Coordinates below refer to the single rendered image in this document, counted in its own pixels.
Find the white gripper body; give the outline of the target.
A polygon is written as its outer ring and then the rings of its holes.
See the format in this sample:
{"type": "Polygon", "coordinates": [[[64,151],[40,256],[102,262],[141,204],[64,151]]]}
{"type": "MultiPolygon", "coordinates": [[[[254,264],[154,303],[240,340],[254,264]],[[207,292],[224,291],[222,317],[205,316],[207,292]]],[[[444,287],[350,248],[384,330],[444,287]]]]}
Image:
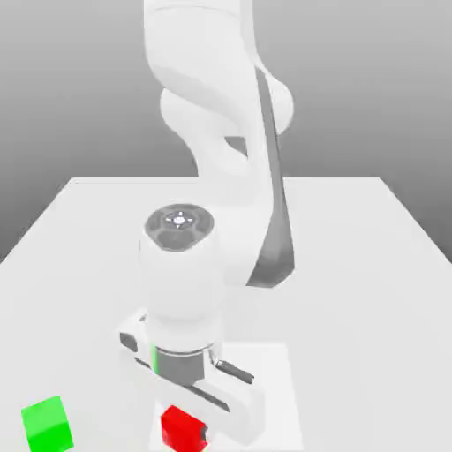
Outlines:
{"type": "Polygon", "coordinates": [[[263,432],[265,395],[252,373],[212,350],[130,354],[148,372],[162,407],[174,405],[205,424],[207,433],[223,433],[241,446],[263,432]]]}

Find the small red cube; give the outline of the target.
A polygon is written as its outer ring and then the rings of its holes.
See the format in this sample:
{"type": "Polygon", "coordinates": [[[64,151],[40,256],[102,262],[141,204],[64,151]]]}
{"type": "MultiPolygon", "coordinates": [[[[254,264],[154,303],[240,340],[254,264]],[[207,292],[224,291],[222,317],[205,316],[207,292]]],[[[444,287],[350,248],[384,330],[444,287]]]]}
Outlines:
{"type": "Polygon", "coordinates": [[[203,452],[207,446],[207,425],[171,405],[161,415],[163,443],[175,452],[203,452]]]}

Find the small green cube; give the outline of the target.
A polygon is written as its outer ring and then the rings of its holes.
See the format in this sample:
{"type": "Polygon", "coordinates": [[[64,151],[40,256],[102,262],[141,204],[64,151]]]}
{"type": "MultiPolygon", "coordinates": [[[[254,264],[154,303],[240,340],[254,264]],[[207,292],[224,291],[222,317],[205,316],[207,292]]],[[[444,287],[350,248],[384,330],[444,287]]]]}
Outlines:
{"type": "Polygon", "coordinates": [[[66,452],[74,447],[59,395],[23,408],[21,417],[30,452],[66,452]]]}

